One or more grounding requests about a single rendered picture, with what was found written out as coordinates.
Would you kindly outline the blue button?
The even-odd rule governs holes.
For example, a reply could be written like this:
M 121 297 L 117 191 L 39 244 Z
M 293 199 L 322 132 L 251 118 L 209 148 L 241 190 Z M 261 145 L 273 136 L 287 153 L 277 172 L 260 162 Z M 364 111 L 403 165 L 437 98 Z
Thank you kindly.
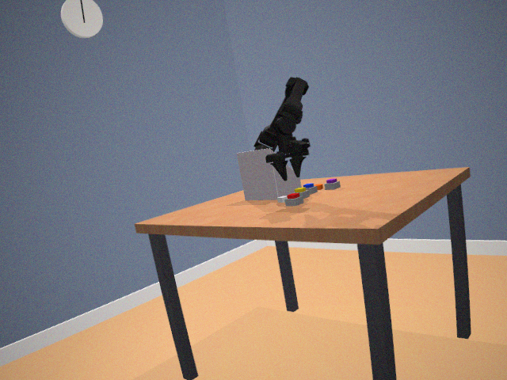
M 310 195 L 318 192 L 318 186 L 314 186 L 314 183 L 313 184 L 305 184 L 303 187 L 306 188 L 306 190 L 309 190 Z

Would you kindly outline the red button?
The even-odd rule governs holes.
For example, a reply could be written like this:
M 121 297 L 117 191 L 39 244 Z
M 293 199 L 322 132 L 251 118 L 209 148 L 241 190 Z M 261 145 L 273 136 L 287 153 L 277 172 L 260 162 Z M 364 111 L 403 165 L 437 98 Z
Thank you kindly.
M 286 207 L 298 206 L 304 203 L 303 196 L 299 196 L 299 193 L 292 193 L 290 195 L 287 195 L 287 197 L 288 198 L 284 200 Z

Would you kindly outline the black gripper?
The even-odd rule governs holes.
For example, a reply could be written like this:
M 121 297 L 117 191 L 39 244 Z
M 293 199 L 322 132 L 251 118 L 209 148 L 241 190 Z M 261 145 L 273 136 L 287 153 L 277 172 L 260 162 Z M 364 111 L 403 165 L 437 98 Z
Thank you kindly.
M 275 143 L 278 143 L 279 151 L 277 151 L 275 154 L 267 154 L 265 158 L 266 163 L 273 162 L 270 164 L 274 166 L 274 168 L 281 175 L 284 181 L 287 180 L 286 165 L 288 163 L 288 160 L 285 161 L 285 158 L 292 157 L 292 159 L 289 159 L 292 164 L 292 168 L 295 172 L 296 177 L 300 177 L 301 165 L 304 158 L 306 158 L 304 156 L 309 155 L 309 150 L 303 153 L 298 153 L 297 151 L 294 150 L 286 152 L 286 140 L 288 139 L 288 137 L 290 137 L 291 140 L 293 139 L 292 134 L 276 137 L 277 140 L 275 140 Z

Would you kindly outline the yellow button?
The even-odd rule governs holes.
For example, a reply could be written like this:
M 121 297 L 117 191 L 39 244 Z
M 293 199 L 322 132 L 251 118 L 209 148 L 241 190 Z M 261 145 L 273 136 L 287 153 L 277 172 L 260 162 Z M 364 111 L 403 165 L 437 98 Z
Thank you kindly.
M 297 188 L 293 193 L 299 193 L 299 196 L 303 196 L 304 199 L 310 197 L 310 192 L 309 190 L 306 190 L 306 188 Z

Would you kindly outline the purple button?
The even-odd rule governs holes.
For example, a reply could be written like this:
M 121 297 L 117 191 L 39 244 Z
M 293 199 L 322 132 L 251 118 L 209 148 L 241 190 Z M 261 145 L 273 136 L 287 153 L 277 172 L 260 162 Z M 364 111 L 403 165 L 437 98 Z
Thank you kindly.
M 337 178 L 326 180 L 326 183 L 324 184 L 325 190 L 331 190 L 331 189 L 336 189 L 336 188 L 340 188 L 340 187 L 341 187 L 341 184 L 340 184 L 340 181 L 337 181 Z

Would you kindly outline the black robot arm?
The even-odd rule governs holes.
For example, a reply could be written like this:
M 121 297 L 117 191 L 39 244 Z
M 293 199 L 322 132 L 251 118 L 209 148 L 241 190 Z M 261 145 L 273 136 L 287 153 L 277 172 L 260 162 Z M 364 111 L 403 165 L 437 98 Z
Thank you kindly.
M 296 77 L 289 78 L 285 86 L 284 101 L 271 125 L 266 126 L 258 136 L 257 141 L 254 144 L 254 147 L 256 147 L 255 150 L 268 149 L 272 147 L 270 149 L 274 152 L 278 145 L 278 143 L 275 143 L 275 140 L 277 140 L 276 137 L 291 135 L 296 130 L 296 124 L 301 122 L 303 116 L 303 111 L 301 110 L 303 105 L 300 101 L 302 96 L 306 94 L 309 85 L 302 78 Z M 260 141 L 258 142 L 258 140 Z M 307 152 L 309 146 L 309 140 L 305 138 L 301 141 L 296 140 L 296 137 L 293 136 L 292 140 L 290 137 L 286 140 L 286 152 L 291 150 L 297 151 L 298 153 Z

